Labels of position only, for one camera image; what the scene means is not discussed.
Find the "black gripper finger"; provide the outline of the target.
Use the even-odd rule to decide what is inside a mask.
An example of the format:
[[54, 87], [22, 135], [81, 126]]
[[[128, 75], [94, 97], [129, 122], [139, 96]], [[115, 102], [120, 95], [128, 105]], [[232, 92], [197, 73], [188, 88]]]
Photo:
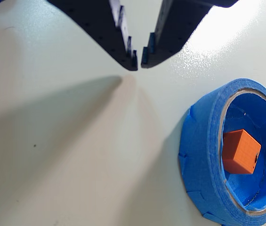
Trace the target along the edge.
[[152, 68], [179, 52], [213, 6], [229, 8], [236, 0], [164, 0], [156, 27], [143, 48], [141, 67]]
[[50, 0], [67, 14], [115, 61], [129, 71], [138, 70], [125, 7], [118, 0]]

